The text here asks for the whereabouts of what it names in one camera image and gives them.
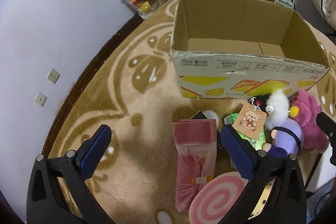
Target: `cable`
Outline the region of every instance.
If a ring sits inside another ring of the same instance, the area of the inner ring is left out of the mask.
[[[323,195],[323,197],[317,202],[317,204],[316,204],[316,206],[315,206],[315,209],[314,209],[315,216],[317,215],[317,212],[316,212],[316,211],[317,211],[317,206],[320,204],[320,202],[322,201],[322,199],[325,198],[325,196],[329,195],[331,192],[332,192],[332,190],[329,191],[329,192],[327,192],[327,193],[325,193],[325,194]]]

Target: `electrical outlet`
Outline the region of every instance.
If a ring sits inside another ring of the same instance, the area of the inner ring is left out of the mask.
[[[47,100],[47,97],[43,95],[41,92],[39,92],[35,98],[35,102],[40,106],[44,106],[44,103],[46,102],[46,100]]]
[[[60,74],[54,69],[52,69],[51,72],[48,74],[47,79],[55,84],[59,77]]]

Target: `green snack package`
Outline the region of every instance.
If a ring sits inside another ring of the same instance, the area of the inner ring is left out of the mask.
[[[237,119],[238,114],[239,113],[232,113],[229,116],[227,116],[224,119],[224,124],[233,124],[234,121]],[[259,135],[259,138],[256,141],[252,140],[251,138],[249,138],[247,136],[245,136],[244,134],[240,133],[239,131],[237,131],[237,132],[242,139],[248,140],[249,143],[254,147],[255,150],[262,149],[264,143],[266,142],[264,129],[262,129],[262,131]]]

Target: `wooden floor edge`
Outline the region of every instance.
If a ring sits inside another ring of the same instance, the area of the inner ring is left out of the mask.
[[[97,55],[91,60],[85,70],[82,72],[76,83],[71,88],[68,96],[63,102],[63,105],[59,109],[45,140],[42,154],[48,157],[51,148],[56,140],[58,132],[63,126],[63,123],[69,115],[73,105],[82,94],[88,83],[92,80],[98,69],[104,64],[107,58],[112,52],[124,41],[124,39],[133,32],[136,27],[142,23],[141,17],[136,14],[129,21],[127,21],[116,34],[111,37],[109,41],[101,48]]]

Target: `white wall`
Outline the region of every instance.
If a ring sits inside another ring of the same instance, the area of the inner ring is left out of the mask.
[[[60,102],[133,16],[121,0],[0,0],[0,190],[26,219],[26,193]],[[46,75],[61,76],[54,85]],[[34,103],[38,92],[48,99]]]

